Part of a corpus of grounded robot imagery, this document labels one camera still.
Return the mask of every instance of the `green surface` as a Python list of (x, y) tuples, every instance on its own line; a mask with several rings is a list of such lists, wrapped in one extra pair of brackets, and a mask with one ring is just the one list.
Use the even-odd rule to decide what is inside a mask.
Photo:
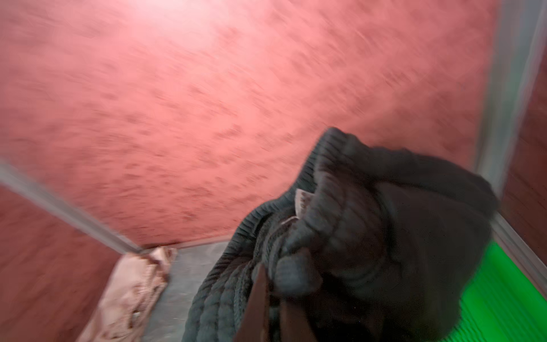
[(496, 244), (462, 298), (462, 320), (446, 342), (547, 342), (547, 302)]

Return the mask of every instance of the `folded beige cloth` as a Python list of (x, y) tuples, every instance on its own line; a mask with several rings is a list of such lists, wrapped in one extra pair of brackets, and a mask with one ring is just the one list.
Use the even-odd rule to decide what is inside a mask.
[(158, 247), (123, 255), (77, 342), (139, 342), (176, 254), (174, 248)]

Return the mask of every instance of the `textured pink surface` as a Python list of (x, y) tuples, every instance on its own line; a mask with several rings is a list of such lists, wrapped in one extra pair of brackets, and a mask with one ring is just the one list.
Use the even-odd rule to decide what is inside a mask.
[(7, 0), (2, 153), (140, 244), (232, 232), (330, 125), (466, 165), (496, 0)]
[(0, 187), (0, 341), (74, 341), (120, 257)]

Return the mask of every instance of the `gray floor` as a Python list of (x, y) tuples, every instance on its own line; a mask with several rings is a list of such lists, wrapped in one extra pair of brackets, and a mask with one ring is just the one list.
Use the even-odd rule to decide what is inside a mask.
[(219, 242), (178, 251), (169, 285), (152, 311), (142, 342), (180, 342), (192, 299), (227, 244)]

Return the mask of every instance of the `dark garment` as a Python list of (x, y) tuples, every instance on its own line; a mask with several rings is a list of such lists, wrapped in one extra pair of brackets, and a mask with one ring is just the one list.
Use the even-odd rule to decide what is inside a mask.
[[(301, 219), (297, 189), (314, 196)], [(329, 129), (293, 186), (239, 225), (190, 308), (183, 341), (231, 341), (253, 270), (275, 297), (305, 302), (319, 340), (435, 340), (490, 239), (497, 200), (488, 183), (445, 160), (370, 148)]]

